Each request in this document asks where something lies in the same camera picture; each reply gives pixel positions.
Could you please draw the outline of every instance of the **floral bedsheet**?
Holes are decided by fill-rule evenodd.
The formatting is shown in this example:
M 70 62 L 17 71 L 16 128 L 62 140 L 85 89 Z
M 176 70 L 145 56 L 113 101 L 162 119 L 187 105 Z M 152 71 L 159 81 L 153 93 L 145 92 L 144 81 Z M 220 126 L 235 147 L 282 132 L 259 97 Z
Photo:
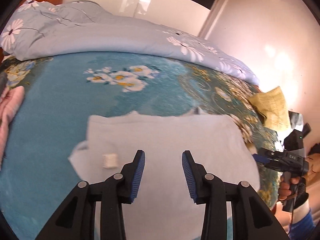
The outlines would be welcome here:
M 44 218 L 78 182 L 67 157 L 85 139 L 91 114 L 110 117 L 135 110 L 169 116 L 199 106 L 209 114 L 230 115 L 246 144 L 275 150 L 276 133 L 263 127 L 247 100 L 257 88 L 203 66 L 151 55 L 84 52 L 22 62 L 11 57 L 0 68 L 11 88 L 22 85 L 26 91 L 0 173 L 0 203 L 15 233 L 27 234 L 22 239 L 34 239 Z M 279 175 L 258 168 L 259 195 L 271 208 Z M 46 198 L 51 202 L 42 203 Z M 35 202 L 41 205 L 30 210 Z

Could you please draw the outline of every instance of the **pink cloth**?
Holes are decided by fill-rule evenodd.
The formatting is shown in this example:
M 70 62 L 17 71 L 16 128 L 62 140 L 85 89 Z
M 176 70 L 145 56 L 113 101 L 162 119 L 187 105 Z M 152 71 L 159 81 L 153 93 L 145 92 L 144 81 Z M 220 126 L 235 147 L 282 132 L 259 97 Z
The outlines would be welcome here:
M 4 89 L 0 96 L 0 167 L 2 157 L 7 143 L 9 133 L 9 123 L 14 118 L 24 98 L 24 87 L 16 87 L 9 90 L 8 87 Z

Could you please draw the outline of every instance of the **bed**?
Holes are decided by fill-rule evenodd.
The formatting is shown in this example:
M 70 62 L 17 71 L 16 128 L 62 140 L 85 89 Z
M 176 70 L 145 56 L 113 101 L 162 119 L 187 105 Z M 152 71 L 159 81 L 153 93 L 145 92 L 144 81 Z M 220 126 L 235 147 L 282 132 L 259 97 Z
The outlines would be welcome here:
M 27 0 L 7 27 L 1 42 L 12 56 L 1 69 L 9 87 L 25 88 L 25 100 L 10 127 L 0 205 L 19 239 L 34 239 L 80 181 L 68 157 L 85 139 L 89 115 L 179 116 L 200 107 L 237 117 L 247 143 L 275 149 L 276 133 L 247 100 L 257 77 L 208 41 L 91 1 Z M 259 194 L 271 208 L 279 176 L 258 168 Z

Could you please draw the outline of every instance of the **metal rivet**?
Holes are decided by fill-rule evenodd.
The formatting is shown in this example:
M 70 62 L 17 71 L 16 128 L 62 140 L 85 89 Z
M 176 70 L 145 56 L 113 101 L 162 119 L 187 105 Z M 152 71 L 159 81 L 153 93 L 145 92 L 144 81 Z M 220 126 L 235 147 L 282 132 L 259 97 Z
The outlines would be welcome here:
M 79 188 L 83 188 L 85 186 L 87 186 L 87 182 L 86 181 L 81 181 L 81 182 L 78 183 L 78 187 Z
M 214 176 L 211 173 L 207 173 L 204 177 L 207 180 L 213 180 L 214 179 Z
M 113 175 L 114 179 L 122 179 L 123 175 L 121 173 L 116 173 L 115 175 Z
M 250 186 L 250 183 L 247 182 L 247 181 L 245 181 L 245 180 L 243 180 L 243 181 L 241 181 L 241 186 L 242 186 L 242 187 L 249 187 L 249 186 Z

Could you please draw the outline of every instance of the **clothing tag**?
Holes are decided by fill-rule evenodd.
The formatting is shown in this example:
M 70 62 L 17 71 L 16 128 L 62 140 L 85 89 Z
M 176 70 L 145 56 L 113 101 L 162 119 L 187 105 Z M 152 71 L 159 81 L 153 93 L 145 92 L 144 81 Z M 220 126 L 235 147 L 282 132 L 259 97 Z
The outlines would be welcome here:
M 114 169 L 118 167 L 118 155 L 116 153 L 103 155 L 103 167 L 106 169 Z

